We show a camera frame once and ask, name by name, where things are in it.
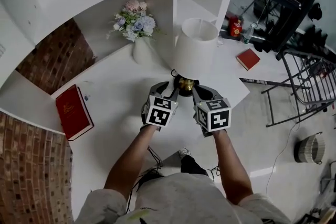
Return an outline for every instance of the white vase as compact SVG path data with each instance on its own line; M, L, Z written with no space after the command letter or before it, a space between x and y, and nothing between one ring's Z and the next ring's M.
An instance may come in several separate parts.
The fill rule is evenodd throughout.
M148 45L143 37L137 38L133 48L133 58L136 63L142 66L153 66L155 58L152 48Z

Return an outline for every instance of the table lamp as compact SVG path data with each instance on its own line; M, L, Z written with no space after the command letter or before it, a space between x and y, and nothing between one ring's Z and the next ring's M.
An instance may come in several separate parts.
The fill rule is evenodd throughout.
M191 96L193 86L208 72L217 37L218 29L210 22L198 18L183 22L173 57L173 68L178 74L174 87L180 89L180 95Z

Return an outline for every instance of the book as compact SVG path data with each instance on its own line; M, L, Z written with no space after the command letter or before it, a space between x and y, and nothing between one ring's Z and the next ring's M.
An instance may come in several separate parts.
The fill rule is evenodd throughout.
M250 70L260 61L260 58L251 49L245 50L239 54L236 59L246 70Z
M94 124L76 85L56 98L56 107L67 140L73 141L93 128Z

